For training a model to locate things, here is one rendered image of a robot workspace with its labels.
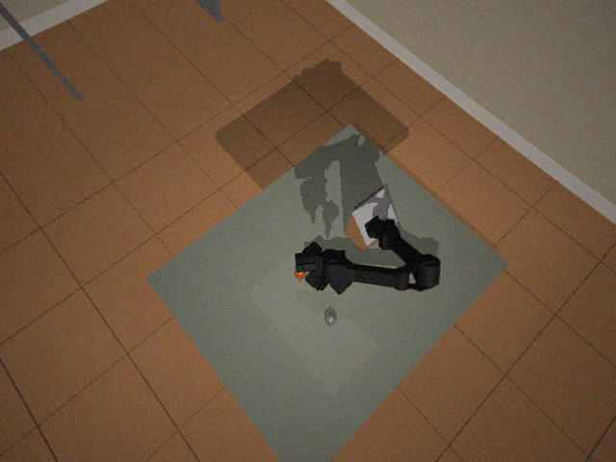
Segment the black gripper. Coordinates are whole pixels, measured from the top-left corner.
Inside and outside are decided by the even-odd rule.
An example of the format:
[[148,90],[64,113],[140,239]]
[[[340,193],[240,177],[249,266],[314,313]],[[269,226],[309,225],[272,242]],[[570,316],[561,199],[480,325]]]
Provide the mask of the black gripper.
[[[319,246],[316,242],[313,242],[313,243],[309,244],[309,245],[308,245],[308,246],[307,246],[307,247],[306,247],[306,248],[302,251],[302,253],[304,253],[304,252],[313,252],[313,251],[315,251],[315,253],[322,253],[322,248],[321,248],[321,247],[320,247],[320,246]],[[330,284],[330,286],[333,288],[333,290],[334,290],[334,291],[335,291],[338,295],[340,295],[340,294],[341,294],[343,291],[345,291],[345,290],[346,290],[346,289],[347,289],[347,288],[348,288],[351,284],[352,284],[352,282],[350,282],[350,281],[349,281],[349,282],[347,282],[347,283],[346,283],[346,284],[344,284],[344,285],[338,285],[338,284],[336,284],[336,285],[331,285],[331,284]]]

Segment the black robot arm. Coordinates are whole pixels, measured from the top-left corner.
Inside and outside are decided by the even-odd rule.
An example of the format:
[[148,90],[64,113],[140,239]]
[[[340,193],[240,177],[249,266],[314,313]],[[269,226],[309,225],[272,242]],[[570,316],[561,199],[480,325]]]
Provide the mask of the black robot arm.
[[[381,220],[376,216],[365,228],[370,239],[378,239],[378,247],[392,249],[405,265],[390,269],[353,264],[344,250],[328,248],[322,253],[296,253],[296,272],[310,271],[305,280],[318,291],[328,284],[344,285],[349,281],[420,292],[439,284],[441,260],[432,254],[421,254],[402,239],[393,219]],[[416,283],[409,283],[410,273]]]

